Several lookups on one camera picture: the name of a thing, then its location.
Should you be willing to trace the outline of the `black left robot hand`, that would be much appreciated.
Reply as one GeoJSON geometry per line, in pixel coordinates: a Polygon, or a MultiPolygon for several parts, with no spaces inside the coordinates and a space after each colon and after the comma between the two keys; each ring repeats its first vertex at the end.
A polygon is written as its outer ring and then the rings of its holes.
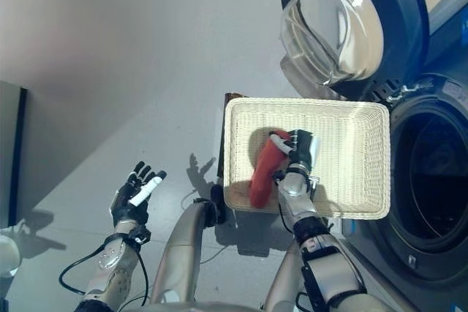
{"type": "Polygon", "coordinates": [[[123,185],[116,191],[110,205],[110,214],[116,226],[121,221],[148,221],[148,203],[156,187],[166,178],[164,170],[154,172],[149,164],[139,161],[123,185]]]}

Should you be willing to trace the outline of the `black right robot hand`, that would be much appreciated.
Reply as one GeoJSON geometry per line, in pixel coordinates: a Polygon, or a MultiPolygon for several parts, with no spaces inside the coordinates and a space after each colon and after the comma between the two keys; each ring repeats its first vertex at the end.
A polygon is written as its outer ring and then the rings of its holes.
{"type": "Polygon", "coordinates": [[[311,172],[317,163],[320,138],[303,129],[273,131],[271,142],[287,157],[288,167],[302,167],[311,172]]]}

